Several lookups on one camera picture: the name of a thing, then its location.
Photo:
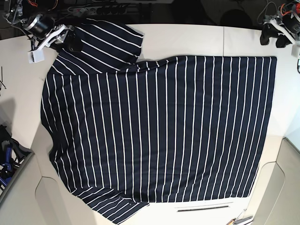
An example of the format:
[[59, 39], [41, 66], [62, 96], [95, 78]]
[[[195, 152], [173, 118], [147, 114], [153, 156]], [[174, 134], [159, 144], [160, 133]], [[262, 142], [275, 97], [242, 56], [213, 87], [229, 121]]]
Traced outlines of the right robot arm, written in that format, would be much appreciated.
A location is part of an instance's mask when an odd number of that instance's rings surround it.
[[2, 0], [3, 17], [12, 28], [20, 30], [31, 44], [30, 53], [42, 53], [50, 47], [57, 52], [67, 48], [72, 52], [83, 49], [73, 25], [59, 24], [55, 19], [57, 0]]

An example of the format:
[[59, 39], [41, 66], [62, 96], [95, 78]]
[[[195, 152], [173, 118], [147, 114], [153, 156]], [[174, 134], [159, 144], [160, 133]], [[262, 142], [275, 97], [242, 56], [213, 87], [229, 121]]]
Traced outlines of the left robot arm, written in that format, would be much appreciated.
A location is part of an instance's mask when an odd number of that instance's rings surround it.
[[284, 48], [287, 45], [300, 45], [300, 2], [289, 0], [276, 8], [274, 15], [267, 15], [267, 7], [261, 12], [264, 14], [260, 44], [268, 45], [270, 38], [276, 39], [276, 47]]

